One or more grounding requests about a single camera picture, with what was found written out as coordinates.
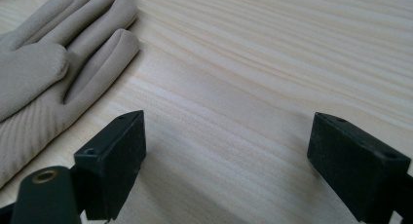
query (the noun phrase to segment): wood grain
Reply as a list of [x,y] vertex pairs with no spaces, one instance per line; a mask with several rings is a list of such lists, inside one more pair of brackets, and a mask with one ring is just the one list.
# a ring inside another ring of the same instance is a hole
[[[0,33],[45,1],[0,0]],[[137,58],[0,190],[0,206],[137,109],[148,156],[115,223],[357,223],[306,158],[316,111],[413,157],[413,0],[136,4]]]

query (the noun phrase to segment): mounting hole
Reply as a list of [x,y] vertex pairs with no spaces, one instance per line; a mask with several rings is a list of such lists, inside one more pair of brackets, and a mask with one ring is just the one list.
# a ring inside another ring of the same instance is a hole
[[45,170],[41,173],[36,174],[31,181],[35,184],[41,184],[49,182],[57,176],[57,171],[54,169]]
[[394,154],[394,153],[385,153],[385,156],[390,158],[390,159],[396,159],[397,158],[397,155]]
[[341,118],[336,118],[336,120],[340,123],[346,123],[347,122],[347,121],[345,121],[344,119],[341,119]]
[[96,154],[96,150],[93,149],[93,148],[87,149],[84,152],[88,155],[95,155]]

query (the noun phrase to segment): glove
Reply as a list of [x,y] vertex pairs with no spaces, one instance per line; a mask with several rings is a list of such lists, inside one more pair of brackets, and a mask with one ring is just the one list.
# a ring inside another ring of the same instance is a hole
[[[4,56],[8,63],[1,66],[1,72],[12,74],[13,83],[28,82],[24,88],[5,89],[1,104],[5,103],[3,97],[15,100],[17,94],[30,90],[18,98],[20,102],[10,105],[13,108],[7,113],[12,114],[6,114],[0,123],[0,187],[70,127],[138,52],[137,38],[122,29],[136,18],[133,0],[64,0],[68,1],[66,7],[60,1],[49,0],[0,41],[8,49],[5,54],[13,54],[19,61],[13,66],[14,60]],[[37,59],[30,64],[39,64],[39,68],[25,66],[23,61],[30,58]],[[18,71],[28,72],[27,76],[13,70],[18,65]]]

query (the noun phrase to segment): light wood surface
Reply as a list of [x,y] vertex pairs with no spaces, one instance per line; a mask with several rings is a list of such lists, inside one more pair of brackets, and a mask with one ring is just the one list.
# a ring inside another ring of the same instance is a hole
[[[0,0],[0,33],[45,1]],[[306,158],[316,111],[413,157],[413,0],[136,4],[137,58],[0,190],[0,206],[139,109],[148,155],[114,223],[357,223]]]

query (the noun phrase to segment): black bracket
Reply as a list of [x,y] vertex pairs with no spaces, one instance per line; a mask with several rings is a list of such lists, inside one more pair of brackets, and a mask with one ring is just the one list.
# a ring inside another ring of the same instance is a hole
[[116,219],[146,156],[143,111],[113,120],[74,155],[75,166],[26,176],[15,204],[0,209],[0,223],[81,223]]
[[308,159],[358,221],[413,223],[410,158],[346,120],[316,113]]

